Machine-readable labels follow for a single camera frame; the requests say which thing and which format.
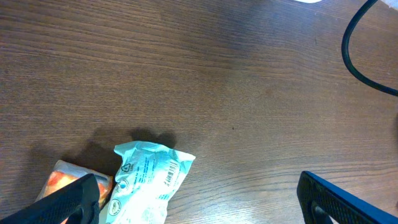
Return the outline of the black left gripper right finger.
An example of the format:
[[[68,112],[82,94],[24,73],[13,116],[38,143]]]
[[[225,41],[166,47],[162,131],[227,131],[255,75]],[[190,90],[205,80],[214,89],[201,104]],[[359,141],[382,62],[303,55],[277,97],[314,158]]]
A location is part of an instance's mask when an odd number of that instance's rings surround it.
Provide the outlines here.
[[[397,217],[309,171],[300,175],[297,197],[306,224],[397,223]]]

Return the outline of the teal tissue packet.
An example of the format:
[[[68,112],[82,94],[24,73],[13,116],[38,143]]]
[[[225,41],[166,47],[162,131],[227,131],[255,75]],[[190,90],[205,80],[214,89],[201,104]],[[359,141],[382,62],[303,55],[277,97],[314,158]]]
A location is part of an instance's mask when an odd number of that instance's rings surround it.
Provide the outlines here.
[[[115,146],[122,163],[108,202],[106,223],[164,223],[169,200],[195,156],[165,145],[133,141]]]

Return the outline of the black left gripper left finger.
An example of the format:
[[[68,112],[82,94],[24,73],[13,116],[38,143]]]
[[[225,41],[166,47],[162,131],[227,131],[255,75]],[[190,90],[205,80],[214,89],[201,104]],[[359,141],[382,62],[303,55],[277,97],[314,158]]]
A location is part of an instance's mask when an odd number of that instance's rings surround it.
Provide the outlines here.
[[[4,218],[1,224],[99,223],[99,188],[86,174],[60,190]]]

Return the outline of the small orange white packet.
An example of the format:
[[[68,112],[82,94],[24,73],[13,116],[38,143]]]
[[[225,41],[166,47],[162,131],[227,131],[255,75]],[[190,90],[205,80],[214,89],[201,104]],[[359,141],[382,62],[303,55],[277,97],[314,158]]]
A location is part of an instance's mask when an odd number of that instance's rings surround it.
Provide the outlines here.
[[[93,174],[99,188],[99,224],[106,223],[106,212],[108,209],[108,198],[113,189],[113,177],[102,174],[92,169],[80,167],[63,160],[58,160],[53,167],[45,185],[40,191],[36,201],[54,193],[66,185],[76,181],[86,174]]]

